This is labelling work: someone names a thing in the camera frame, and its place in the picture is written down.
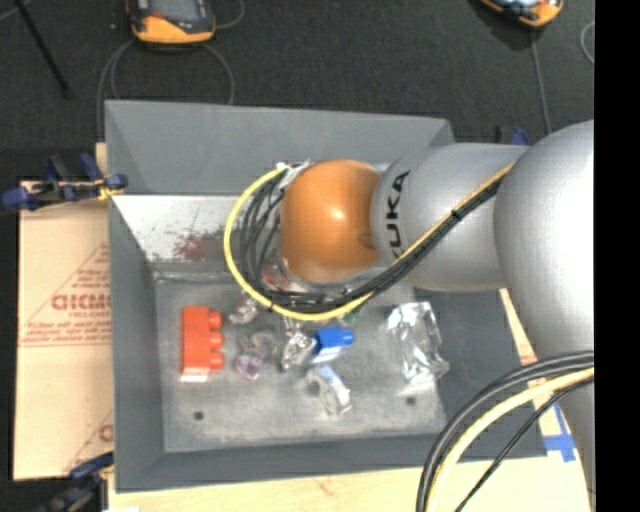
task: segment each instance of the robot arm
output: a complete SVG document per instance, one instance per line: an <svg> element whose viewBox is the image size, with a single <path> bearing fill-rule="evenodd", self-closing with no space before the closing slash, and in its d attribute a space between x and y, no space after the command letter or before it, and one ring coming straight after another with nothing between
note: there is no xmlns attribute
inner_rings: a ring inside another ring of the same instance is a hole
<svg viewBox="0 0 640 512"><path fill-rule="evenodd" d="M404 276L430 291L508 288L540 358L593 350L593 137L591 121L531 148L430 146L400 158L382 176L351 160L305 164L269 201L271 209L282 201L278 222L267 236L271 240L279 230L275 265L245 262L245 280L232 258L230 234L246 198L258 191L264 202L277 189L280 171L272 171L243 193L229 217L227 263L259 303L303 321L350 312L383 289L380 275L354 285L357 291L350 289L349 283L361 281L376 260L388 265L384 279ZM487 182L492 183L491 194ZM487 192L480 206L467 208L471 201L475 204L475 192L469 202L465 198L478 190ZM252 209L259 211L259 203L252 202ZM438 234L428 252L420 249L421 257L414 258L422 244L414 241L431 243L425 237L445 216L456 222ZM240 239L257 243L259 232L251 234L245 224ZM264 256L268 248L260 253ZM409 273L396 273L399 266ZM275 267L281 275L265 278L264 268ZM565 413L595 509L593 385L570 395Z"/></svg>
<svg viewBox="0 0 640 512"><path fill-rule="evenodd" d="M593 350L594 123L531 148L454 144L394 164L373 201L381 256L392 261L478 183L515 162L494 199L470 213L407 279L441 291L509 290L540 358ZM563 402L595 509L595 407L590 385Z"/></svg>

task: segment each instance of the blue object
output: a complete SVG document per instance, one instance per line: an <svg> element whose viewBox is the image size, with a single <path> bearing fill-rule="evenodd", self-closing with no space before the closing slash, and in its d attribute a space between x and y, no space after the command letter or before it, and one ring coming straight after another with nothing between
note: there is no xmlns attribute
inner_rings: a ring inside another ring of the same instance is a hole
<svg viewBox="0 0 640 512"><path fill-rule="evenodd" d="M353 344L353 331L337 325L321 327L313 335L316 356L313 363L323 363L335 359Z"/></svg>
<svg viewBox="0 0 640 512"><path fill-rule="evenodd" d="M344 348L353 344L353 331L338 325L321 327L313 337L318 342L315 348L316 353L328 348Z"/></svg>
<svg viewBox="0 0 640 512"><path fill-rule="evenodd" d="M38 201L26 188L15 187L2 193L2 205L8 210L35 210Z"/></svg>
<svg viewBox="0 0 640 512"><path fill-rule="evenodd" d="M129 185L129 179L124 174L112 174L104 179L104 184L109 190L121 190Z"/></svg>
<svg viewBox="0 0 640 512"><path fill-rule="evenodd" d="M76 189L71 185L63 185L60 187L60 192L65 201L77 201L79 199Z"/></svg>
<svg viewBox="0 0 640 512"><path fill-rule="evenodd" d="M98 164L93 159L93 157L89 155L89 153L82 153L78 157L78 160L80 161L80 165L82 166L82 169L84 170L85 174L89 176L90 180L98 181L104 178L104 175L102 174L102 171L98 167Z"/></svg>
<svg viewBox="0 0 640 512"><path fill-rule="evenodd" d="M544 446L548 451L558 450L562 455L563 462L573 462L576 460L576 445L573 442L573 437L571 436L571 433L567 428L567 424L562 417L560 406L555 403L553 404L553 409L556 413L558 424L560 425L560 434L543 436L542 440L544 441Z"/></svg>
<svg viewBox="0 0 640 512"><path fill-rule="evenodd" d="M103 488L105 480L98 475L91 475L80 482L74 483L64 491L56 494L46 504L37 507L35 512L78 512L94 497L96 488Z"/></svg>
<svg viewBox="0 0 640 512"><path fill-rule="evenodd" d="M511 145L512 146L529 146L529 136L522 128L514 126L511 128Z"/></svg>
<svg viewBox="0 0 640 512"><path fill-rule="evenodd" d="M112 465L113 452L103 453L73 468L69 473L69 478L72 480L80 480Z"/></svg>

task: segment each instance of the clamp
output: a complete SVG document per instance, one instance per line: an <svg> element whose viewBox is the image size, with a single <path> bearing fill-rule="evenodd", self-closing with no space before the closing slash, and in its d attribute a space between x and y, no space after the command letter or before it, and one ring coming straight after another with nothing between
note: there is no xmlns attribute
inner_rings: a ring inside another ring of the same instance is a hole
<svg viewBox="0 0 640 512"><path fill-rule="evenodd" d="M82 153L79 162L82 179L73 176L60 155L54 155L45 165L45 178L30 187L19 186L2 193L2 205L8 210L37 210L45 206L75 202L82 199L105 199L121 192L129 181L124 174L104 176L96 161Z"/></svg>
<svg viewBox="0 0 640 512"><path fill-rule="evenodd" d="M97 498L100 510L104 510L108 506L107 481L100 473L113 463L113 452L108 452L72 469L69 487L33 512L78 512L94 498Z"/></svg>

